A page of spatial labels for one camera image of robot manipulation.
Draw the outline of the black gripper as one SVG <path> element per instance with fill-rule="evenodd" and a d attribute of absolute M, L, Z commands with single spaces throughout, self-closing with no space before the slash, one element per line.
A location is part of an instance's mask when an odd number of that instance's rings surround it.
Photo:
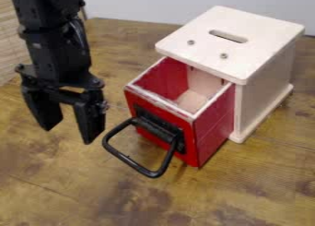
<path fill-rule="evenodd" d="M 23 96 L 39 123 L 49 131 L 63 120 L 59 103 L 103 104 L 103 81 L 92 65 L 87 32 L 79 17 L 64 22 L 20 20 L 19 36 L 31 55 L 31 65 L 19 65 Z"/>

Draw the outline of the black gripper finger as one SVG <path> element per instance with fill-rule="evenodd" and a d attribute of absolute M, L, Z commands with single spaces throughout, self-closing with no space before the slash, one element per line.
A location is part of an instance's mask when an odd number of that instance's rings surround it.
<path fill-rule="evenodd" d="M 84 91 L 72 108 L 82 138 L 88 145 L 104 130 L 108 102 L 103 91 L 100 89 Z"/>

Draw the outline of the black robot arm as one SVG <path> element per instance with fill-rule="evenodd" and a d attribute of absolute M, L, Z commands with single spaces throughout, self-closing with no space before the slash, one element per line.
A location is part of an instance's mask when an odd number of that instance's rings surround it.
<path fill-rule="evenodd" d="M 103 80 L 90 73 L 87 32 L 79 12 L 84 0 L 11 0 L 32 63 L 17 65 L 21 93 L 40 127 L 63 120 L 62 104 L 75 113 L 83 141 L 104 130 L 107 101 Z"/>

